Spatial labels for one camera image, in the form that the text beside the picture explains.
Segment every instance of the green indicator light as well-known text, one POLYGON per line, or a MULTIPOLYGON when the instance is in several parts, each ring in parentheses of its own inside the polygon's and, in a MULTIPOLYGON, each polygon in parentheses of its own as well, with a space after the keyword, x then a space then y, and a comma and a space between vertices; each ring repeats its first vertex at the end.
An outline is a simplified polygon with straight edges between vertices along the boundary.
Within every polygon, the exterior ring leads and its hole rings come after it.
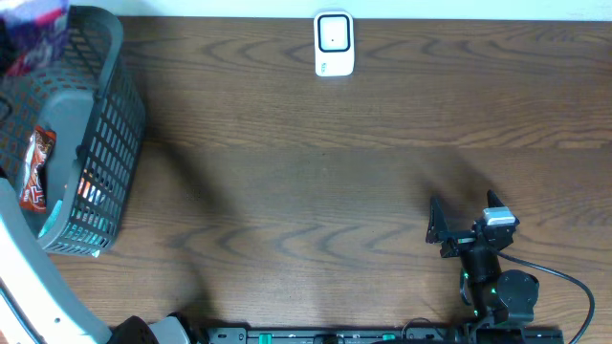
POLYGON ((272 344, 272 335, 271 334, 260 334, 259 344, 272 344))

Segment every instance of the snack bag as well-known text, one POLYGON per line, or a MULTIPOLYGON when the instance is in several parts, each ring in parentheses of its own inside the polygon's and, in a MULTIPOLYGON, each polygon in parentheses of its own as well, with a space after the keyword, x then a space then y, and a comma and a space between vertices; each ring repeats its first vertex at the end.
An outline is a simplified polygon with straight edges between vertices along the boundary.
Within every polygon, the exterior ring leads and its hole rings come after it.
POLYGON ((49 158, 51 151, 55 145, 55 132, 51 130, 45 131, 39 125, 36 125, 30 145, 26 151, 24 159, 24 180, 23 189, 19 195, 19 205, 37 213, 45 213, 47 204, 45 202, 45 193, 40 184, 39 174, 49 158))
POLYGON ((68 0, 0 0, 0 75, 24 75, 59 59, 68 0))

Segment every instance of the white device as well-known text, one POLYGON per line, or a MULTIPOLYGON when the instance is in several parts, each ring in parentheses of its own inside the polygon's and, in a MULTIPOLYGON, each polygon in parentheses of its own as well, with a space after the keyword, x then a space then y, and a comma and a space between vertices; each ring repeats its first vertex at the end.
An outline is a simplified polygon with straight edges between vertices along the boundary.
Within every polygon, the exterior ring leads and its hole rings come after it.
POLYGON ((345 11, 327 11, 315 17, 315 72, 319 76, 353 73, 355 41, 353 17, 345 11))
MULTIPOLYGON (((105 344, 108 326, 68 288, 0 178, 0 333, 10 344, 105 344)), ((160 344, 188 344, 176 317, 149 326, 160 344)))

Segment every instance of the white wall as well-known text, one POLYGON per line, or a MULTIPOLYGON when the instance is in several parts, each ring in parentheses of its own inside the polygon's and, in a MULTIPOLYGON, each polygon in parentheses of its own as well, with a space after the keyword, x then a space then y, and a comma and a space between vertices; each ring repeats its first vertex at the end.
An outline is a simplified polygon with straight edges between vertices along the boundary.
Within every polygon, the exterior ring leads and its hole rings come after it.
POLYGON ((612 20, 612 0, 72 0, 119 15, 310 18, 344 9, 356 18, 612 20))

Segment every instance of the white object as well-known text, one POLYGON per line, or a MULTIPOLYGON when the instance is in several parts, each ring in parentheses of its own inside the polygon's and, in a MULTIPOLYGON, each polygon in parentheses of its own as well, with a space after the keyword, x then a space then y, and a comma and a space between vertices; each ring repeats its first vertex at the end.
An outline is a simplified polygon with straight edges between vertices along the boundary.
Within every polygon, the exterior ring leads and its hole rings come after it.
MULTIPOLYGON (((106 343, 108 326, 93 315, 68 288, 59 271, 36 242, 15 201, 17 195, 0 179, 0 277, 13 304, 47 343, 106 343)), ((0 298, 0 331, 9 343, 32 343, 4 299, 0 298)))
POLYGON ((321 9, 344 9, 354 18, 612 20, 610 0, 72 0, 116 15, 312 18, 321 9))
POLYGON ((327 11, 315 17, 315 73, 342 76, 353 73, 355 40, 353 17, 345 11, 327 11))
POLYGON ((149 325, 149 329, 151 329, 151 332, 160 344, 191 343, 179 319, 174 316, 169 316, 160 322, 149 325))
POLYGON ((507 206, 486 208, 482 214, 487 222, 487 226, 513 225, 516 221, 515 216, 507 206))

